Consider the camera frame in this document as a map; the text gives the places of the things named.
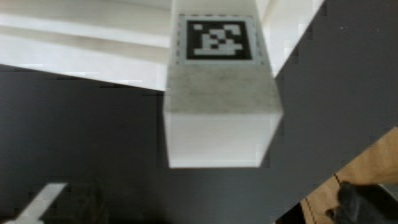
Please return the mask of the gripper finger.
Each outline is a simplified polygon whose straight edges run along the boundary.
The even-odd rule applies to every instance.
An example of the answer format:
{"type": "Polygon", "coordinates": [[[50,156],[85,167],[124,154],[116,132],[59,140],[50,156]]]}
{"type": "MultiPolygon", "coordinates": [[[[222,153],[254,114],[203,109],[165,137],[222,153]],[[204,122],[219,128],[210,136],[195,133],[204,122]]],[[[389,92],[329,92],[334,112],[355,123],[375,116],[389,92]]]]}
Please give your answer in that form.
{"type": "Polygon", "coordinates": [[[41,217],[66,186],[66,183],[48,183],[44,185],[18,217],[11,219],[5,224],[44,224],[41,217]]]}

